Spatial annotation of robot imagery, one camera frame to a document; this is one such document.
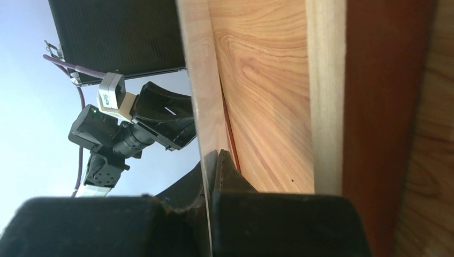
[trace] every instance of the metal bracket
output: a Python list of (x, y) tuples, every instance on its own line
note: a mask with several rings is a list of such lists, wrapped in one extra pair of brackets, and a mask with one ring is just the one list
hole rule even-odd
[(82, 81), (80, 80), (80, 77), (79, 77), (79, 72), (72, 72), (70, 74), (70, 79), (71, 79), (71, 82), (77, 86), (77, 87), (81, 87), (82, 86)]
[(44, 40), (44, 43), (46, 44), (46, 51), (50, 53), (50, 56), (52, 56), (53, 58), (56, 58), (56, 59), (60, 59), (60, 60), (63, 60), (65, 58), (63, 56), (62, 46), (60, 44), (58, 44), (58, 47), (56, 47), (53, 44), (50, 44), (49, 42), (47, 42), (47, 40)]
[(114, 188), (124, 170), (129, 170), (125, 160), (114, 155), (104, 156), (91, 152), (84, 185)]

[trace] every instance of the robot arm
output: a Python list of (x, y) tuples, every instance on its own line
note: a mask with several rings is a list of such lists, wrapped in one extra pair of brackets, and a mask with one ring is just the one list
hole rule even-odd
[(189, 96), (152, 82), (136, 96), (126, 92), (122, 75), (107, 73), (97, 98), (99, 108), (87, 105), (68, 136), (90, 150), (82, 195), (106, 195), (130, 168), (125, 160), (141, 158), (142, 150), (154, 142), (180, 150), (196, 136)]

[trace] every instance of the black panel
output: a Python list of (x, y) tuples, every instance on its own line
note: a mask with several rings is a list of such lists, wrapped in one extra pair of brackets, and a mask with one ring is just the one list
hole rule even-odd
[[(185, 67), (175, 0), (49, 0), (65, 60), (126, 79)], [(83, 84), (100, 79), (82, 75)]]
[(371, 256), (361, 219), (346, 199), (214, 191), (213, 256)]
[(159, 200), (41, 198), (27, 201), (0, 240), (1, 257), (200, 256), (185, 214)]

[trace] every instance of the wooden panel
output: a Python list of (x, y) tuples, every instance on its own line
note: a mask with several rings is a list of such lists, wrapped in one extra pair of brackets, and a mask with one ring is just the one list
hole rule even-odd
[(403, 205), (397, 256), (454, 256), (454, 1), (435, 16)]
[[(177, 0), (177, 5), (186, 67), (191, 81), (203, 183), (211, 185), (209, 181), (214, 181), (218, 153), (221, 149), (228, 149), (229, 145), (208, 0)], [(205, 196), (209, 206), (211, 201), (207, 190)], [(203, 256), (208, 256), (211, 251), (208, 248), (201, 249)]]
[(259, 191), (313, 192), (303, 0), (209, 0), (243, 176)]
[(435, 1), (347, 1), (343, 196), (390, 256)]
[[(345, 6), (337, 0), (307, 2), (311, 96), (317, 97), (311, 99), (313, 130), (326, 130), (313, 137), (316, 192), (336, 194), (342, 185), (374, 255), (389, 256), (434, 2), (346, 2), (343, 85)], [(343, 141), (337, 134), (342, 127)], [(325, 181), (318, 181), (320, 174)]]
[(342, 193), (346, 0), (306, 0), (315, 193)]

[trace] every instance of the purple cable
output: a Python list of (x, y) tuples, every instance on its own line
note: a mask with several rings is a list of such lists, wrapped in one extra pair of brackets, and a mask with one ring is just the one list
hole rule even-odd
[[(68, 71), (65, 69), (65, 67), (54, 62), (54, 60), (59, 61), (59, 62), (62, 62), (62, 61), (52, 58), (48, 55), (43, 55), (43, 57), (44, 57), (44, 59), (51, 61), (53, 64), (55, 64), (55, 66), (57, 66), (57, 68), (59, 68), (61, 71), (63, 71), (63, 73), (65, 73), (65, 75), (67, 75), (69, 77)], [(82, 92), (82, 89), (80, 87), (76, 87), (76, 88), (77, 88), (77, 92), (79, 93), (80, 104), (81, 104), (82, 110), (83, 110), (85, 108), (84, 93)], [(75, 182), (74, 191), (71, 194), (71, 198), (75, 198), (75, 195), (77, 194), (77, 191), (80, 188), (80, 181), (82, 180), (82, 170), (84, 168), (83, 162), (84, 162), (84, 148), (79, 146), (79, 168), (77, 171), (77, 181)]]
[(104, 76), (105, 76), (105, 73), (104, 72), (99, 72), (99, 71), (94, 71), (94, 70), (90, 70), (88, 68), (85, 68), (85, 67), (82, 67), (82, 66), (79, 66), (79, 65), (74, 65), (74, 64), (71, 64), (71, 63), (66, 63), (62, 60), (59, 60), (59, 59), (55, 59), (53, 57), (50, 57), (48, 55), (43, 55), (43, 58), (56, 64), (56, 65), (59, 65), (61, 67), (64, 67), (64, 68), (67, 68), (67, 69), (72, 69), (72, 70), (75, 70), (77, 72), (80, 72), (80, 73), (83, 73), (83, 74), (87, 74), (89, 76), (92, 76), (92, 77), (95, 77), (95, 78), (99, 78), (99, 79), (103, 79)]

